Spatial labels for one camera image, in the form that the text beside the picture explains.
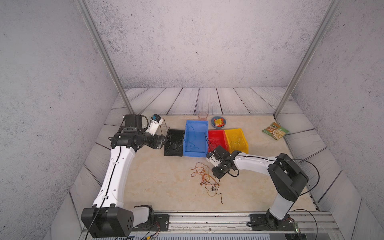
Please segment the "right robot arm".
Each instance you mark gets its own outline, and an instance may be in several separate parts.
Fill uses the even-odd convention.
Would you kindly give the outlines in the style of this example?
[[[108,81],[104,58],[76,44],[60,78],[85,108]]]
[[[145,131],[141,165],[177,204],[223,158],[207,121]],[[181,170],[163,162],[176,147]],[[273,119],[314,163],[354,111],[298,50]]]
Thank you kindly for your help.
[[[261,157],[250,155],[241,151],[230,153],[218,146],[206,155],[208,162],[213,164],[214,176],[221,179],[230,171],[241,170],[268,176],[277,191],[277,195],[266,213],[268,221],[282,222],[289,217],[289,210],[304,195],[304,188],[309,182],[309,177],[299,166],[299,160],[292,159],[287,154],[276,157]]]

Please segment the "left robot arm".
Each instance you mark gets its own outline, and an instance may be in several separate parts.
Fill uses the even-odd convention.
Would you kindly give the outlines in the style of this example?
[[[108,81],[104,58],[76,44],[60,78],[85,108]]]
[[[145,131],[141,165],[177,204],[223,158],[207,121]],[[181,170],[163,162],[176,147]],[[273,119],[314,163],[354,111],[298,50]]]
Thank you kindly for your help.
[[[124,191],[129,169],[138,150],[147,146],[161,149],[164,135],[157,135],[163,118],[154,114],[146,119],[142,115],[124,115],[119,130],[111,137],[110,162],[103,185],[91,208],[83,209],[81,220],[87,234],[93,238],[128,237],[135,228],[150,232],[155,226],[153,207],[142,205],[124,209]]]

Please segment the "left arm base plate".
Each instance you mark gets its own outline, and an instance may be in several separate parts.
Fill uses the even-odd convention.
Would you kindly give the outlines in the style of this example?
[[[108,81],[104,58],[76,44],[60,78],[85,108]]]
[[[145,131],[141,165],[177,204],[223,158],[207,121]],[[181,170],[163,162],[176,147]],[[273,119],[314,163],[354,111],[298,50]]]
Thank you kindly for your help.
[[[169,230],[170,215],[154,214],[145,223],[132,228],[132,232],[167,232]]]

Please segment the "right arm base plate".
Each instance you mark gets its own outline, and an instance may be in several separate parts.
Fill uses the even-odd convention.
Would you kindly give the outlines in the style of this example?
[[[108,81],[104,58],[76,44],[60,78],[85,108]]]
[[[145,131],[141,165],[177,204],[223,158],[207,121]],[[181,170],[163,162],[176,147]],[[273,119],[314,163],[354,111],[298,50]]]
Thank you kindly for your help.
[[[247,226],[253,231],[295,231],[294,221],[289,215],[283,220],[278,220],[269,214],[251,214]]]

